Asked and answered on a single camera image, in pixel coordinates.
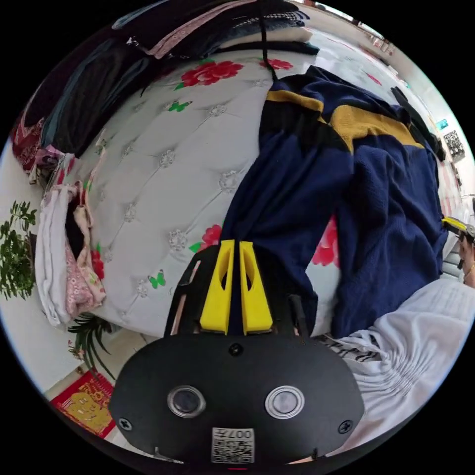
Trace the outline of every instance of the white wall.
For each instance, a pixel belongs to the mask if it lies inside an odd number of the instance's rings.
[[[15,200],[31,201],[35,209],[39,208],[41,195],[40,187],[28,183],[8,143],[0,161],[0,222],[10,218]],[[79,362],[68,352],[71,334],[53,328],[40,308],[36,288],[28,300],[6,301],[0,296],[1,321],[17,358],[38,389],[45,392],[71,373]]]

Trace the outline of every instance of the red rug with gold pattern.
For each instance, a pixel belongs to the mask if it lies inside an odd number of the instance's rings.
[[[83,374],[51,403],[69,419],[101,438],[115,427],[107,406],[113,386],[101,374]]]

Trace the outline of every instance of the pile of clothes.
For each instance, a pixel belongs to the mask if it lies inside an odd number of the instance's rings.
[[[89,207],[89,189],[104,157],[102,149],[87,183],[55,185],[41,202],[35,280],[46,318],[57,328],[99,307],[106,297],[103,264],[91,249],[94,219]]]
[[[134,92],[180,62],[258,48],[317,54],[308,19],[285,0],[161,0],[107,25],[45,78],[12,131],[30,182],[47,182],[65,154],[80,158]]]

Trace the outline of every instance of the red rose pattern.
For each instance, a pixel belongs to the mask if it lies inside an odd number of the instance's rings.
[[[382,86],[382,84],[378,81],[378,79],[376,79],[374,76],[372,76],[371,74],[368,74],[366,73],[366,75],[372,79],[376,84],[379,84],[380,86]]]
[[[288,63],[287,61],[281,61],[280,59],[269,59],[268,62],[274,69],[285,69],[286,71],[288,71],[289,69],[293,68],[290,63]],[[264,61],[261,61],[259,64],[263,68],[267,67]]]
[[[59,171],[59,175],[58,175],[58,180],[56,182],[57,185],[62,185],[63,182],[64,182],[64,177],[66,176],[66,173],[64,171],[64,169],[61,169]]]
[[[322,239],[320,239],[315,254],[312,257],[312,264],[315,265],[321,264],[322,266],[327,266],[332,262],[340,268],[338,230],[336,229],[335,216],[330,218]]]
[[[93,270],[99,280],[104,278],[104,263],[100,259],[99,251],[91,251],[91,260],[93,262]]]
[[[182,76],[184,87],[189,86],[209,86],[215,84],[221,79],[228,79],[236,76],[238,71],[243,68],[242,64],[232,61],[221,61],[219,63],[205,63],[191,71],[187,71]]]
[[[72,158],[69,160],[68,169],[67,169],[67,171],[66,171],[66,175],[69,175],[69,174],[71,173],[71,170],[73,169],[75,163],[76,163],[76,157],[72,157]]]
[[[198,252],[208,248],[209,246],[215,246],[219,244],[219,238],[221,237],[221,226],[215,224],[208,228],[201,238],[203,242],[198,250]]]

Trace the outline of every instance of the bed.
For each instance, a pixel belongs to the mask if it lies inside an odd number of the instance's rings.
[[[402,82],[378,60],[312,30],[318,56],[270,51],[277,76],[314,64],[397,104]],[[100,146],[64,163],[65,183],[87,182],[101,147],[106,156],[90,188],[95,258],[103,262],[107,298],[95,310],[127,329],[161,337],[175,286],[194,253],[216,243],[242,177],[258,156],[258,130],[271,77],[259,50],[215,54],[157,79],[109,120]],[[431,131],[422,103],[410,103]],[[439,164],[444,213],[462,200],[450,164]],[[319,307],[313,335],[330,330],[339,280],[335,221],[308,266]]]

